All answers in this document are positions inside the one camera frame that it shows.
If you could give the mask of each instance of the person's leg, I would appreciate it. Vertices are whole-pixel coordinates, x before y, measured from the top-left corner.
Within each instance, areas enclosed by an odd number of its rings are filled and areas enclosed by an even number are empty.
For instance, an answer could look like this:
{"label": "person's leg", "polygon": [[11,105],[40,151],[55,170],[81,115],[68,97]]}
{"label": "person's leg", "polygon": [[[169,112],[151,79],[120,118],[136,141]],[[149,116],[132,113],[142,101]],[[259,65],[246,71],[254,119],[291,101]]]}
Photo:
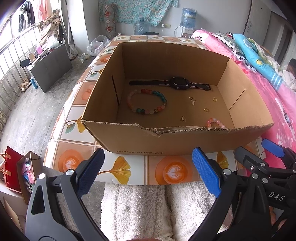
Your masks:
{"label": "person's leg", "polygon": [[174,241],[163,185],[106,183],[101,207],[101,230],[110,241]]}
{"label": "person's leg", "polygon": [[[167,185],[166,194],[172,212],[173,238],[187,241],[208,214],[215,196],[208,192],[203,181]],[[220,231],[226,230],[231,220],[230,209]]]}

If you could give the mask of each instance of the small cardboard box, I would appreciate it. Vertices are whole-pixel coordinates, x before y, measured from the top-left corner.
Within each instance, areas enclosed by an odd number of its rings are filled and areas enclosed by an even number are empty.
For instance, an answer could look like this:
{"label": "small cardboard box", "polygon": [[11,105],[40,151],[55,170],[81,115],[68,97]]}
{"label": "small cardboard box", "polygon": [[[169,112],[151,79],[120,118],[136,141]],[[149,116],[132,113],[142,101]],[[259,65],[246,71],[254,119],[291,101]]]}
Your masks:
{"label": "small cardboard box", "polygon": [[[129,85],[130,80],[168,80],[175,76],[208,83],[212,90]],[[132,112],[127,95],[142,88],[163,93],[167,99],[165,109],[153,115]],[[190,97],[196,99],[194,105]],[[134,107],[149,110],[162,103],[157,96],[143,94],[133,95],[131,101]],[[219,119],[227,129],[205,127],[210,118]],[[191,155],[196,146],[205,153],[232,150],[273,126],[257,89],[232,59],[191,46],[160,42],[127,42],[116,47],[81,122],[110,152],[172,156]]]}
{"label": "small cardboard box", "polygon": [[34,174],[35,181],[37,180],[39,174],[41,174],[41,163],[40,163],[40,156],[35,154],[34,152],[29,151],[26,155],[24,155],[18,162],[17,162],[17,176],[20,183],[20,189],[22,191],[22,196],[24,198],[25,204],[29,203],[31,194],[27,191],[27,186],[24,182],[24,178],[22,176],[22,167],[26,159],[29,158],[32,162],[32,170]]}

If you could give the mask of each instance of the beaded bracelet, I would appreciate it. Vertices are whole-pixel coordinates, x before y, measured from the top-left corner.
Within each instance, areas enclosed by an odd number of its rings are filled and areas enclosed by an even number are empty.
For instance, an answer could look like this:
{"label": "beaded bracelet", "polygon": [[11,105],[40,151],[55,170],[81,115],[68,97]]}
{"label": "beaded bracelet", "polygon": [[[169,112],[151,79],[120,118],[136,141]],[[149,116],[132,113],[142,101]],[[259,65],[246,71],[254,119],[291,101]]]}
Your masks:
{"label": "beaded bracelet", "polygon": [[207,120],[207,127],[212,127],[211,125],[212,122],[218,124],[222,129],[226,128],[225,125],[223,125],[223,123],[217,120],[216,118],[210,118],[209,120]]}
{"label": "beaded bracelet", "polygon": [[[163,102],[163,104],[159,107],[157,107],[156,109],[154,110],[145,110],[145,109],[141,109],[141,108],[135,108],[132,103],[131,103],[131,97],[134,95],[134,94],[150,94],[150,95],[156,95],[156,96],[159,96],[161,101]],[[145,89],[141,89],[141,90],[134,90],[132,92],[130,92],[128,94],[128,97],[127,97],[127,104],[129,106],[129,108],[133,111],[133,112],[136,112],[138,114],[146,114],[146,115],[153,115],[154,113],[157,113],[157,112],[160,112],[162,110],[164,110],[166,104],[167,104],[167,100],[166,98],[164,97],[164,95],[162,93],[160,93],[159,91],[153,91],[153,90],[145,90]]]}

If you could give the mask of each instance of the watch strap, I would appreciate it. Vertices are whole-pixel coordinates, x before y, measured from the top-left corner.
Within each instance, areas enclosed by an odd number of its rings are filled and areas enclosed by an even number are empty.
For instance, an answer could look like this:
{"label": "watch strap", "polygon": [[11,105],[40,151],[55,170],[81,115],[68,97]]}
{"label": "watch strap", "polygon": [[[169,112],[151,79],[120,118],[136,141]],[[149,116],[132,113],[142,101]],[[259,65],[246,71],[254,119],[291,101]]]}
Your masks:
{"label": "watch strap", "polygon": [[164,85],[164,86],[170,86],[170,83],[168,80],[132,80],[129,82],[130,85]]}
{"label": "watch strap", "polygon": [[200,84],[200,83],[192,83],[192,82],[190,82],[190,88],[203,89],[206,91],[211,90],[211,86],[209,84]]}

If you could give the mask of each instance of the teal floral fabric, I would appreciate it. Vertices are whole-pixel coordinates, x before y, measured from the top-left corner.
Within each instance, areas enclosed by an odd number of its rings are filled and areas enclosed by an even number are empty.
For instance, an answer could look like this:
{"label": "teal floral fabric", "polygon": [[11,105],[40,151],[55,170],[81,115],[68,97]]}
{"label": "teal floral fabric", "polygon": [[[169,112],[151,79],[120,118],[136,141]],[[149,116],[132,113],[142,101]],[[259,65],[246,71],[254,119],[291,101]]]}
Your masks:
{"label": "teal floral fabric", "polygon": [[157,26],[170,7],[178,7],[178,0],[99,0],[100,21],[103,23],[105,6],[114,3],[115,22],[134,24],[143,18]]}

